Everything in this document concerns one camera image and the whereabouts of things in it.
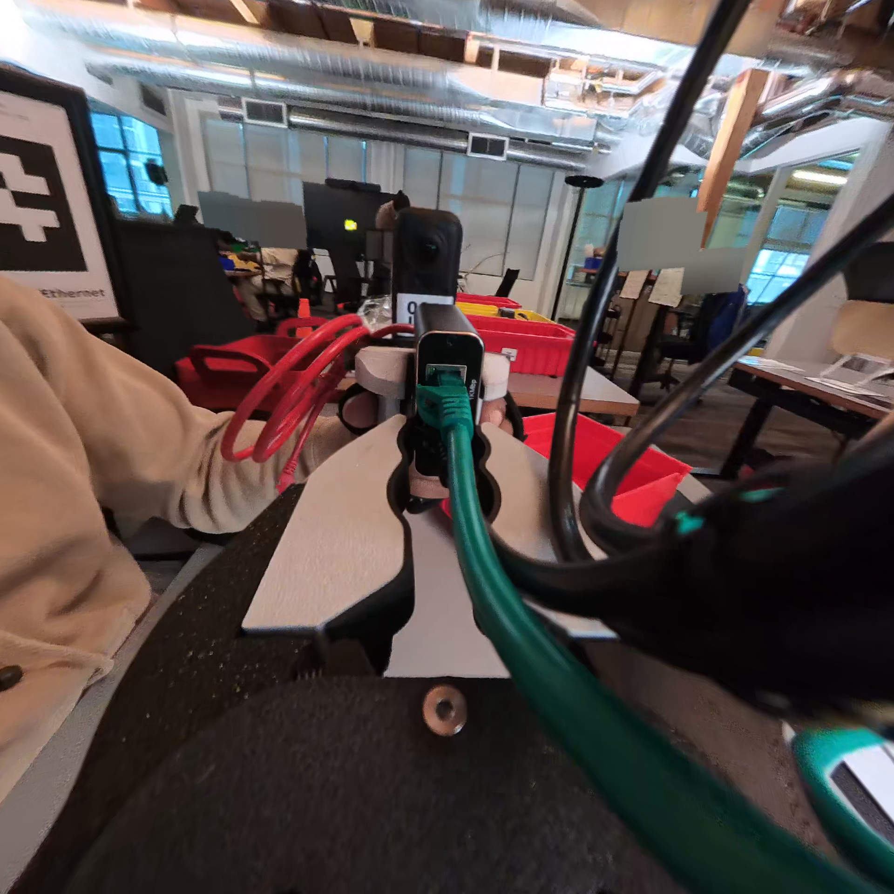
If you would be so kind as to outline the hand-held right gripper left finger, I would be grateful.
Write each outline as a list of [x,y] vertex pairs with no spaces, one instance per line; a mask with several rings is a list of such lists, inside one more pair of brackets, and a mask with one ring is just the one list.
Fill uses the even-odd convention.
[[404,525],[388,497],[407,419],[398,414],[308,478],[242,622],[247,634],[321,633],[394,582]]

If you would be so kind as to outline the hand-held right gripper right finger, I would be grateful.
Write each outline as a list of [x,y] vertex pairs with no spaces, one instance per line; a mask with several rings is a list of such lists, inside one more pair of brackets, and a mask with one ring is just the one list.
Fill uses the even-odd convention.
[[[557,563],[548,511],[548,460],[501,428],[485,423],[480,432],[489,445],[484,470],[499,492],[499,508],[491,523],[498,537],[524,557]],[[579,641],[615,641],[614,631],[601,621],[543,609],[525,596],[554,632]]]

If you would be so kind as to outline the black network switch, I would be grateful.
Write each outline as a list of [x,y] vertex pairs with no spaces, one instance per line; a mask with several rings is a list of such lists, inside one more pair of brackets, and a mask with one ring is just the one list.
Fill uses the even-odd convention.
[[417,389],[438,386],[453,374],[464,385],[475,424],[481,416],[485,345],[466,315],[454,304],[420,301],[414,316]]

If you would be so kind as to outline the red plastic bin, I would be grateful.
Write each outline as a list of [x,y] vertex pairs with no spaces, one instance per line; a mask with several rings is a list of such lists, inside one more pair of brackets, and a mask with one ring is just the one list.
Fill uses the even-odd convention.
[[[555,414],[523,419],[515,439],[534,453],[548,459],[552,450]],[[572,479],[584,488],[598,466],[623,440],[619,429],[592,419],[579,419],[574,441]],[[678,486],[690,475],[686,463],[651,446],[623,477],[611,508],[622,521],[638,528],[651,528],[674,498]]]

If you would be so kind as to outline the person's left forearm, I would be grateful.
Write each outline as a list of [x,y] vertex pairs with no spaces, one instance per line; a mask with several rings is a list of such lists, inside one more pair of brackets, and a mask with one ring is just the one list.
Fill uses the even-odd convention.
[[227,461],[234,415],[194,406],[171,380],[90,334],[38,291],[2,278],[2,370],[34,371],[85,450],[99,503],[122,516],[160,518],[221,535],[244,529],[352,440],[337,417],[305,426],[262,463]]

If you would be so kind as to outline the red plastic crate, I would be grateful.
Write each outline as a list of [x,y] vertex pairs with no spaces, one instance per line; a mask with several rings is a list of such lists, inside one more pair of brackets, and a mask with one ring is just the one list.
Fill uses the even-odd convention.
[[563,377],[575,331],[509,298],[460,292],[457,306],[484,342],[486,352],[508,358],[519,374]]

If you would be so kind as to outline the black floor lamp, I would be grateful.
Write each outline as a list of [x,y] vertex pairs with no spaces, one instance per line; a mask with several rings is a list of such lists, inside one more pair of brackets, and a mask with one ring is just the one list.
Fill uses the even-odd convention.
[[571,222],[569,224],[565,249],[562,256],[562,262],[560,264],[557,286],[553,298],[553,306],[550,313],[550,319],[553,323],[558,322],[559,320],[559,311],[562,303],[562,293],[564,284],[567,279],[569,261],[575,240],[578,219],[580,217],[580,212],[583,207],[586,194],[589,190],[597,190],[604,184],[604,180],[602,178],[594,176],[592,174],[583,173],[568,175],[566,176],[564,182],[565,185],[574,190],[575,202],[573,206]]

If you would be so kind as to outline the black partition board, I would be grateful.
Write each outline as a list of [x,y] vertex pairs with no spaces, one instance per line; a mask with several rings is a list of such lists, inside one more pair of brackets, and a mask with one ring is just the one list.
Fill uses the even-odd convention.
[[140,362],[173,379],[193,347],[255,333],[209,229],[126,219],[115,231],[132,312],[129,350]]

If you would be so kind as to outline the blue jacket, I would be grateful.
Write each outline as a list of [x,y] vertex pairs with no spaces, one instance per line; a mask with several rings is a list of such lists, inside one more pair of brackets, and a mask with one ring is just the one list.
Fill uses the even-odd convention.
[[703,302],[706,330],[704,332],[704,354],[707,358],[727,341],[737,329],[744,310],[747,288],[740,284],[736,291],[708,294]]

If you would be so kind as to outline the person's beige hoodie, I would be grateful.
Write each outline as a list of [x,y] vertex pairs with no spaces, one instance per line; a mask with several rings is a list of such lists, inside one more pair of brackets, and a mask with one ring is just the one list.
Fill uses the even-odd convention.
[[149,585],[110,535],[86,468],[33,444],[2,452],[2,798],[106,676],[149,604]]

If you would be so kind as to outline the wooden desk with black legs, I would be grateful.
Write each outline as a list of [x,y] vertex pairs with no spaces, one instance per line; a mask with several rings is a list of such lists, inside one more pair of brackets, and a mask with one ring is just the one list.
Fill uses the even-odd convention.
[[776,408],[841,436],[844,443],[865,435],[891,408],[885,398],[868,399],[849,394],[814,382],[807,374],[776,371],[757,364],[756,360],[747,357],[736,363],[729,377],[729,386],[751,398],[753,403],[721,465],[722,479],[734,480],[744,468],[753,467],[756,442]]

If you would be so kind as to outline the white tag sign board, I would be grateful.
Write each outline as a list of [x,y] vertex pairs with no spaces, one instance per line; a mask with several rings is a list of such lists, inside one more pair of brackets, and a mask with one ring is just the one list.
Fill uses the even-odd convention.
[[1,272],[86,325],[132,324],[86,96],[6,63]]

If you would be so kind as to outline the silver ventilation duct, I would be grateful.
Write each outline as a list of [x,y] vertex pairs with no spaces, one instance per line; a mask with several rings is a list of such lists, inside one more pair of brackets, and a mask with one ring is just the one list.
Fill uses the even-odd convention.
[[607,154],[620,134],[543,79],[361,45],[101,2],[14,2],[39,39],[65,39],[92,75],[331,107],[431,127]]

